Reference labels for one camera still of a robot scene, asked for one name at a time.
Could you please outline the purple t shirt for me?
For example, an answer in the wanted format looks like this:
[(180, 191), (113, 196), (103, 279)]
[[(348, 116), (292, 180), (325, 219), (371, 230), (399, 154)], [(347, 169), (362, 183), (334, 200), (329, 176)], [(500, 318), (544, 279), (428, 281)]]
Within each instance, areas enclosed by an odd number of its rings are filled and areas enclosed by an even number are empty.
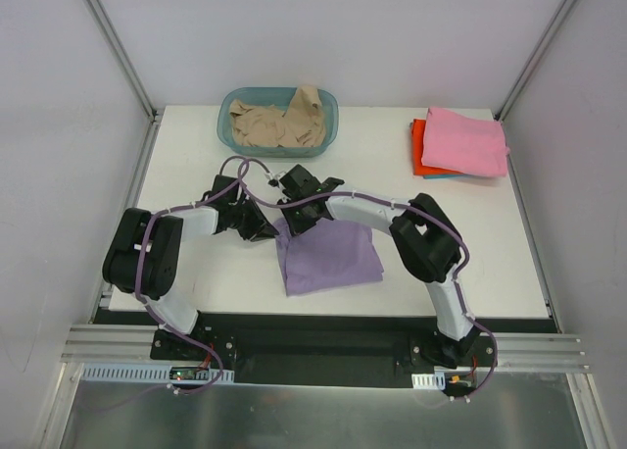
[(273, 226), (278, 231), (277, 260), (289, 297), (383, 280), (372, 229), (365, 225), (322, 219), (296, 236), (284, 219)]

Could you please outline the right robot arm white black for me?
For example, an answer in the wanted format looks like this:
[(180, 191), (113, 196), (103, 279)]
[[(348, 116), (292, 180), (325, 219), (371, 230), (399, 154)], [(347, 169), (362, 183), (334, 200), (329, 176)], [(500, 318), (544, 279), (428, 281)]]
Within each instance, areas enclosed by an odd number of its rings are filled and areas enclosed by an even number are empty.
[(431, 196), (422, 193), (401, 202), (378, 198), (351, 189), (336, 177), (320, 181), (301, 165), (269, 184), (283, 193), (281, 212), (294, 235), (323, 219), (349, 221), (390, 235), (405, 269), (425, 284), (436, 312), (436, 331), (419, 346), (422, 358), (454, 369), (474, 356), (478, 331), (458, 282), (463, 242)]

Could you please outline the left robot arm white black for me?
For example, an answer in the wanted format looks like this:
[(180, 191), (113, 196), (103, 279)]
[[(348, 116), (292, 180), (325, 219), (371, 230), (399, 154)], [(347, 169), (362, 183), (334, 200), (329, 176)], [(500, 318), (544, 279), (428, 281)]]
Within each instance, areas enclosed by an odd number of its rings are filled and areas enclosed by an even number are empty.
[(148, 210), (126, 209), (104, 259), (103, 279), (123, 293), (132, 295), (141, 277), (137, 300), (153, 311), (160, 326), (177, 330), (172, 346), (187, 360), (205, 353), (208, 338), (196, 328), (199, 312), (176, 284), (180, 247), (228, 229), (250, 242), (278, 235), (236, 178), (216, 175), (197, 206), (168, 211), (157, 219)]

